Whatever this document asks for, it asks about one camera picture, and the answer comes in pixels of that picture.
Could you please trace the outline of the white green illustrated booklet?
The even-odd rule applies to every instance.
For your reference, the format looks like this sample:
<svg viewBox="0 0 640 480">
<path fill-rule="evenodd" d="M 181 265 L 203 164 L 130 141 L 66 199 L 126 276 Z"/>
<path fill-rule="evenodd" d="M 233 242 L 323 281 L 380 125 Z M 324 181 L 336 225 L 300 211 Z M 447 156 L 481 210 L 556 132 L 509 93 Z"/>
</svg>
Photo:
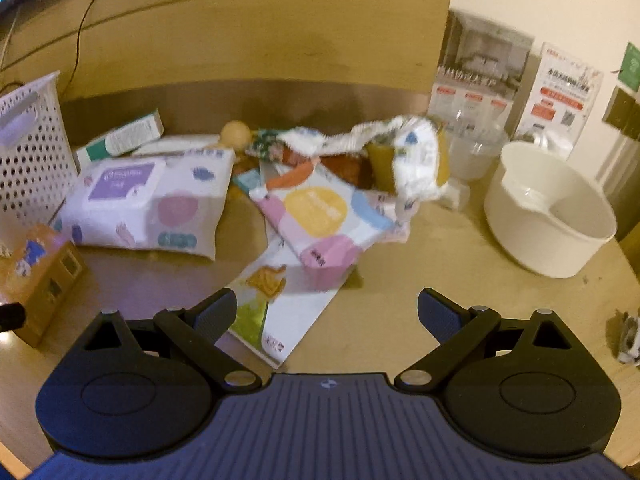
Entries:
<svg viewBox="0 0 640 480">
<path fill-rule="evenodd" d="M 275 370 L 326 310 L 337 284 L 318 290 L 291 248 L 279 237 L 229 284 L 236 317 L 229 332 Z"/>
</svg>

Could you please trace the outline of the purple label wet wipes pack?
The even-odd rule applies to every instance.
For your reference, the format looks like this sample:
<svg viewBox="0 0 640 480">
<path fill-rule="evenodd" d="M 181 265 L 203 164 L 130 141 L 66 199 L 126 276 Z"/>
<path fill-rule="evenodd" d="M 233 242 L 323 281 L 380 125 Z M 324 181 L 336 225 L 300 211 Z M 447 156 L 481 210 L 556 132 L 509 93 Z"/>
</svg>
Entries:
<svg viewBox="0 0 640 480">
<path fill-rule="evenodd" d="M 234 151 L 121 157 L 82 170 L 52 220 L 77 245 L 216 259 Z"/>
</svg>

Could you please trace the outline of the brown cardboard snack box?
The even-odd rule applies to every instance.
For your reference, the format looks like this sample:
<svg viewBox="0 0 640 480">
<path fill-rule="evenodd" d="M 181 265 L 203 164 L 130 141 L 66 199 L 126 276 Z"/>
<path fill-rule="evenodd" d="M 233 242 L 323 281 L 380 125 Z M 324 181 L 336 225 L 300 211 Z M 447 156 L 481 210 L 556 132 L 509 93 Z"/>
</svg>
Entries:
<svg viewBox="0 0 640 480">
<path fill-rule="evenodd" d="M 75 244 L 61 233 L 44 224 L 27 230 L 1 260 L 1 329 L 38 347 L 85 268 Z"/>
</svg>

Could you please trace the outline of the colourful dotted tissue pack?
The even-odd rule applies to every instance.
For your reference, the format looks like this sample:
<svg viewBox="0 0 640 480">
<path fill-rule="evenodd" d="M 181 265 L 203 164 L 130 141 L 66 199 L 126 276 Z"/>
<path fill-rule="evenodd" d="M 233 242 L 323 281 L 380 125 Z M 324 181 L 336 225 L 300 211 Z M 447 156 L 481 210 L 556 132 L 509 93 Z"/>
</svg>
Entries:
<svg viewBox="0 0 640 480">
<path fill-rule="evenodd" d="M 315 290 L 340 286 L 361 254 L 395 226 L 365 192 L 320 162 L 304 162 L 248 196 L 292 249 Z"/>
</svg>

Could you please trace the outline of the white patterned cloth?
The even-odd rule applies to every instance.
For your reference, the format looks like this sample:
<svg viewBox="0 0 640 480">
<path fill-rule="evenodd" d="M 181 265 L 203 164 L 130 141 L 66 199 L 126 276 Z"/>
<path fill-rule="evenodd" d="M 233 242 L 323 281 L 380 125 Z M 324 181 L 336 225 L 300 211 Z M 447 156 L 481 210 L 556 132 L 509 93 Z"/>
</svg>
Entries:
<svg viewBox="0 0 640 480">
<path fill-rule="evenodd" d="M 296 127 L 278 135 L 291 151 L 310 159 L 379 148 L 390 161 L 396 222 L 407 224 L 423 202 L 439 200 L 449 180 L 448 144 L 442 124 L 419 115 L 364 122 L 346 133 L 326 136 Z"/>
</svg>

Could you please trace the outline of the red brown snack packet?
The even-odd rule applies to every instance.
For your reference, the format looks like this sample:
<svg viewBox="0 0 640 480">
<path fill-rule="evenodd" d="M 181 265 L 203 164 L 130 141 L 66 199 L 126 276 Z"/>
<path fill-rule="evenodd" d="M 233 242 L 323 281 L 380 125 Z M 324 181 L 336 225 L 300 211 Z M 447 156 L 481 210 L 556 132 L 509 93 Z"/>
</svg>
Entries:
<svg viewBox="0 0 640 480">
<path fill-rule="evenodd" d="M 322 156 L 323 166 L 355 188 L 370 190 L 374 179 L 369 159 L 357 154 Z"/>
</svg>

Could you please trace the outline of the green floral packet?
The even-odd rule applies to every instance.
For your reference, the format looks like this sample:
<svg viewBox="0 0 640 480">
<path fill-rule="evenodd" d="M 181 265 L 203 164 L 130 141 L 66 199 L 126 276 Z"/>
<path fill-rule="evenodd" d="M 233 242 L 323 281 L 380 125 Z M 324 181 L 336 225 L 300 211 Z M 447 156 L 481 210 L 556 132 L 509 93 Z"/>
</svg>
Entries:
<svg viewBox="0 0 640 480">
<path fill-rule="evenodd" d="M 245 154 L 277 164 L 292 164 L 292 151 L 279 139 L 282 130 L 260 129 L 253 134 L 253 140 L 245 149 Z"/>
</svg>

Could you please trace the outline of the white plastic bowl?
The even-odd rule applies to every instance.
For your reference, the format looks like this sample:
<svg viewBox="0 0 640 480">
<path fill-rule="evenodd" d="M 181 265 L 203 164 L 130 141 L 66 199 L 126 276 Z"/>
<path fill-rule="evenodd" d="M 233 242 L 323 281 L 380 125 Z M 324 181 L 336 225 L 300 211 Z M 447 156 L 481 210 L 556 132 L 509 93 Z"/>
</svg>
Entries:
<svg viewBox="0 0 640 480">
<path fill-rule="evenodd" d="M 501 247 L 547 278 L 575 276 L 617 230 L 614 210 L 596 182 L 522 141 L 502 148 L 484 211 Z"/>
</svg>

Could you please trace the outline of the light blue booklet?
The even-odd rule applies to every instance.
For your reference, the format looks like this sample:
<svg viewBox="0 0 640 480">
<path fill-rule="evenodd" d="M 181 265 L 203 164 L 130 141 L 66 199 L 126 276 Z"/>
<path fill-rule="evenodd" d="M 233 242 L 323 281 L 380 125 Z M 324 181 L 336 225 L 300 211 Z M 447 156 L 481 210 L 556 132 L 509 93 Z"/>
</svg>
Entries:
<svg viewBox="0 0 640 480">
<path fill-rule="evenodd" d="M 262 174 L 258 169 L 250 169 L 235 174 L 232 177 L 234 184 L 245 194 L 250 194 L 254 188 L 260 188 L 264 181 L 262 180 Z"/>
</svg>

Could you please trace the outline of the white flat envelope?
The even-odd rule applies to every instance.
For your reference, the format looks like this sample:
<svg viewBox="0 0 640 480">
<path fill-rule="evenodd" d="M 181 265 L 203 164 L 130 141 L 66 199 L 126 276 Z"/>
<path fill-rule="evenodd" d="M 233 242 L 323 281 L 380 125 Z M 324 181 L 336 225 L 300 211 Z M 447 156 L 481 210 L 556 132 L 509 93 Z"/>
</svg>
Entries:
<svg viewBox="0 0 640 480">
<path fill-rule="evenodd" d="M 217 145 L 219 134 L 186 134 L 185 136 L 162 136 L 136 148 L 130 153 L 132 157 L 155 156 L 184 153 L 202 150 L 208 146 Z"/>
</svg>

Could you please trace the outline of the clear plastic cup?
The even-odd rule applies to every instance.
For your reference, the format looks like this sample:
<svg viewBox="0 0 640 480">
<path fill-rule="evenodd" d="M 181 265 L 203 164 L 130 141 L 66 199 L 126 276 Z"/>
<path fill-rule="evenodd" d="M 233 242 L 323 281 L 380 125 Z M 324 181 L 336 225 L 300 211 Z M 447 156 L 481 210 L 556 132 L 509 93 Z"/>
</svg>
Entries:
<svg viewBox="0 0 640 480">
<path fill-rule="evenodd" d="M 466 182 L 484 177 L 509 142 L 509 136 L 499 125 L 481 122 L 462 112 L 448 120 L 446 133 L 451 175 Z"/>
</svg>

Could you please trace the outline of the small orange ball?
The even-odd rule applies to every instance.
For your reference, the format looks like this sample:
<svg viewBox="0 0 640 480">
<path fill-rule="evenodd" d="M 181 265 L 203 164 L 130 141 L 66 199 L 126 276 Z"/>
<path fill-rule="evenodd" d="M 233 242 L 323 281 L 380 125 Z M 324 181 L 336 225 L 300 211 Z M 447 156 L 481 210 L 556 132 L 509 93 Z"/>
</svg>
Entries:
<svg viewBox="0 0 640 480">
<path fill-rule="evenodd" d="M 227 122 L 220 132 L 220 144 L 233 151 L 244 151 L 253 140 L 253 133 L 250 127 L 239 120 Z"/>
</svg>

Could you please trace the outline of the green white carton box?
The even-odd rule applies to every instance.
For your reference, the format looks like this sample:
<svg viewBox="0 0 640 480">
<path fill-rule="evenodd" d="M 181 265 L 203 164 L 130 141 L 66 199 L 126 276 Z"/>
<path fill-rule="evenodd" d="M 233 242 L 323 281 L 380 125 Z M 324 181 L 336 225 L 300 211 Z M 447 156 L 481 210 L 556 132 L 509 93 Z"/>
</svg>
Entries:
<svg viewBox="0 0 640 480">
<path fill-rule="evenodd" d="M 75 162 L 80 169 L 97 160 L 116 158 L 128 154 L 143 145 L 156 141 L 164 134 L 165 127 L 160 112 L 154 110 L 133 122 L 91 140 L 75 151 Z"/>
</svg>

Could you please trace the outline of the white perforated plastic basket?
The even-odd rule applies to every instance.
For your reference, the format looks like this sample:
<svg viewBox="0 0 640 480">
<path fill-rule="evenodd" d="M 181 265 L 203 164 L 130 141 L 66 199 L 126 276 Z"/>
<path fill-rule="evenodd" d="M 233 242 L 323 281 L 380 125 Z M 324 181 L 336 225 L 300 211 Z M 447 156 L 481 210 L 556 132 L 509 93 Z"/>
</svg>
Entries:
<svg viewBox="0 0 640 480">
<path fill-rule="evenodd" d="M 58 72 L 1 98 L 1 212 L 48 223 L 77 180 L 58 102 Z"/>
</svg>

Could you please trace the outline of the photo sign stand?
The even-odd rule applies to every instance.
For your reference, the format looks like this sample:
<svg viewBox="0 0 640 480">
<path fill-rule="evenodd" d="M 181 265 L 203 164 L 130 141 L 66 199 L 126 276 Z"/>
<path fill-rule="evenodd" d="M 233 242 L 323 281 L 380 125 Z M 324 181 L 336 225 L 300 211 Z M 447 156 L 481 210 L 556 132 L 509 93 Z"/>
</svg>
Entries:
<svg viewBox="0 0 640 480">
<path fill-rule="evenodd" d="M 449 11 L 428 112 L 444 122 L 504 127 L 533 43 L 517 29 Z"/>
</svg>

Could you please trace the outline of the red white notice sign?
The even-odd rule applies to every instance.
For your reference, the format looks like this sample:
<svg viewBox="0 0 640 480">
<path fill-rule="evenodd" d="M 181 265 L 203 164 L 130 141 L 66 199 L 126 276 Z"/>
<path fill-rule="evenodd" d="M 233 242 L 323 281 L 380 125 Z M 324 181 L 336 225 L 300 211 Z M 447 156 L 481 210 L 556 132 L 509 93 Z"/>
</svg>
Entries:
<svg viewBox="0 0 640 480">
<path fill-rule="evenodd" d="M 603 72 L 544 42 L 514 139 L 568 159 L 596 102 Z"/>
</svg>

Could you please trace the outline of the green wall sticker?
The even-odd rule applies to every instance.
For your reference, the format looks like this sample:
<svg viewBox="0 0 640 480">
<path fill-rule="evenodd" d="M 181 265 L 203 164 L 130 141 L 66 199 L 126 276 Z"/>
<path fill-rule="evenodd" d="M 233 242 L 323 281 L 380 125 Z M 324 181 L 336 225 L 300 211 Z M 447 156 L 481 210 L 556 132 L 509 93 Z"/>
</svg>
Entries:
<svg viewBox="0 0 640 480">
<path fill-rule="evenodd" d="M 626 45 L 617 79 L 633 92 L 637 92 L 640 86 L 640 49 L 632 42 Z"/>
</svg>

